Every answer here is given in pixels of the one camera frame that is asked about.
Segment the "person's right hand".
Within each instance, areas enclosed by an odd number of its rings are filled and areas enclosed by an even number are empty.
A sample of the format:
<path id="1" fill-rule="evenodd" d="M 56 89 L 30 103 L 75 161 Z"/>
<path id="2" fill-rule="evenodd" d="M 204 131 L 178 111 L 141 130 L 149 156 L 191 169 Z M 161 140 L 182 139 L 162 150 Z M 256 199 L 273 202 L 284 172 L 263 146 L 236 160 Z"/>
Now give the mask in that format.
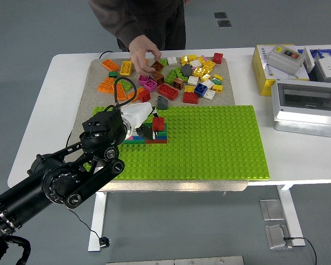
<path id="1" fill-rule="evenodd" d="M 150 52 L 156 61 L 162 56 L 158 47 L 145 35 L 140 35 L 133 39 L 129 44 L 129 52 L 131 62 L 134 64 L 136 72 L 143 76 L 150 76 L 156 71 L 146 63 L 146 53 Z"/>

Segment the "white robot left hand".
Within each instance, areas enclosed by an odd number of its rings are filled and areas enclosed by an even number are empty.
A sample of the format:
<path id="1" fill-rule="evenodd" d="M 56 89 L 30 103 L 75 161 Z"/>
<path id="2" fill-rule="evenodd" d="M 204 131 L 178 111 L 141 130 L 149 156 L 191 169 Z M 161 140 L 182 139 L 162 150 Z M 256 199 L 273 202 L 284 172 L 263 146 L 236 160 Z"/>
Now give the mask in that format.
<path id="1" fill-rule="evenodd" d="M 126 131 L 125 140 L 140 128 L 151 114 L 158 116 L 156 108 L 150 102 L 124 105 L 120 110 Z"/>

